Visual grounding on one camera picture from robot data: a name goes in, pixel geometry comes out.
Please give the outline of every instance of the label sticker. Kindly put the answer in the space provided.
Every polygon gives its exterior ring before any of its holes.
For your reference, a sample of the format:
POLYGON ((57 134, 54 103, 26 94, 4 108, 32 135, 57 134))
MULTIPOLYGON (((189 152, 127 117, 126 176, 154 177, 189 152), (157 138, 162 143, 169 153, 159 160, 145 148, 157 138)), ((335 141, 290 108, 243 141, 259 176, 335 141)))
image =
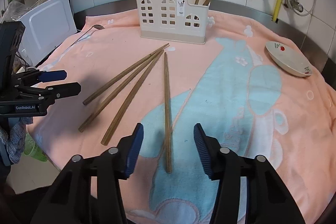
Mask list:
POLYGON ((16 105, 15 106, 15 112, 16 113, 21 113, 21 112, 37 112, 36 105, 35 104, 31 104, 31 105, 16 105))
POLYGON ((177 3, 177 16, 184 17, 184 0, 176 0, 177 3))

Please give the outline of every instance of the plate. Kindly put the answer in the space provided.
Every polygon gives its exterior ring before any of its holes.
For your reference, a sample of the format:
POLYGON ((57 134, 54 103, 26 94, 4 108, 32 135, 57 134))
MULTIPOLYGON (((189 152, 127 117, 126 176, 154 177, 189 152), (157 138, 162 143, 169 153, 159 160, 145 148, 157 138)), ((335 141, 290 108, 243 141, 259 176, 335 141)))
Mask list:
POLYGON ((312 74, 312 65, 308 59, 289 46, 269 41, 266 43, 266 49, 274 62, 291 75, 306 77, 312 74))

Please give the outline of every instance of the pink towel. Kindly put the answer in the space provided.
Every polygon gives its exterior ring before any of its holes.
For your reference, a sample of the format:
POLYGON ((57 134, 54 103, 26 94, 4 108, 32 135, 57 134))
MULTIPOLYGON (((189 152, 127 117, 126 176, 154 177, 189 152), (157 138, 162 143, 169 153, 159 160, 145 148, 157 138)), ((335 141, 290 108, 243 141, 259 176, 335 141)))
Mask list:
MULTIPOLYGON (((239 155, 265 155, 287 185, 306 223, 314 223, 336 191, 336 92, 315 68, 312 76, 298 78, 271 60, 265 49, 267 41, 278 41, 300 52, 289 39, 249 18, 213 11, 209 16, 205 45, 170 42, 166 48, 174 126, 172 176, 162 171, 160 150, 163 58, 143 83, 107 147, 100 141, 140 75, 89 128, 83 133, 77 130, 121 81, 88 106, 82 104, 84 99, 166 43, 140 37, 136 10, 87 17, 83 31, 67 38, 39 67, 66 70, 68 77, 60 83, 77 81, 82 91, 78 96, 57 100, 47 116, 35 117, 29 133, 62 168, 74 154, 92 157, 117 145, 121 137, 133 132, 137 122, 142 122, 145 138, 135 172, 129 180, 120 181, 127 217, 139 224, 205 224, 217 186, 200 173, 198 157, 183 155, 184 147, 190 149, 188 155, 194 153, 193 139, 188 135, 190 126, 183 126, 198 119, 203 127, 209 123, 207 134, 213 133, 239 155), (88 34, 68 48, 94 24, 105 29, 88 34), (222 128, 222 133, 211 132, 216 130, 212 124, 222 128), (190 179, 183 166, 198 178, 192 191, 179 188, 190 179)), ((244 221, 244 206, 239 220, 244 221)))

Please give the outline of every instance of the blue gripper pad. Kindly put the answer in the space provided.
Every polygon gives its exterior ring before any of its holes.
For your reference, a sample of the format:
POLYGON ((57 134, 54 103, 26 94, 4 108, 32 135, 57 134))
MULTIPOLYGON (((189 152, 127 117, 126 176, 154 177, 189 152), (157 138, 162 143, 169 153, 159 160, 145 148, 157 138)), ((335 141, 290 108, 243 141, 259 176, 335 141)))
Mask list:
POLYGON ((212 177, 213 171, 211 169, 211 156, 205 144, 205 138, 207 138, 207 136, 205 135, 201 125, 197 123, 194 126, 194 140, 196 148, 199 154, 199 158, 201 159, 204 173, 209 177, 212 177))
POLYGON ((136 125, 133 135, 135 136, 132 140, 130 150, 128 151, 128 154, 126 157, 126 169, 125 169, 126 177, 129 177, 134 172, 135 164, 137 163, 138 155, 139 155, 142 140, 143 140, 143 125, 142 124, 138 123, 136 125))
POLYGON ((46 82, 64 80, 65 78, 67 78, 67 72, 65 70, 55 70, 55 71, 43 72, 38 77, 38 80, 40 80, 43 83, 46 83, 46 82))

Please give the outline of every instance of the green basket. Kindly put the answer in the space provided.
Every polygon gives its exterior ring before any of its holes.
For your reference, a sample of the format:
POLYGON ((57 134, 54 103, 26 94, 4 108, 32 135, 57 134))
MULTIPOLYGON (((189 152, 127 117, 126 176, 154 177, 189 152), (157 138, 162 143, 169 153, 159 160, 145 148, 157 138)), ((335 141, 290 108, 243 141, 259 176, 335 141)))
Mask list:
POLYGON ((33 138, 27 133, 26 134, 26 144, 23 153, 26 156, 30 156, 34 159, 40 161, 47 161, 48 158, 42 151, 42 149, 37 145, 37 143, 33 140, 33 138))

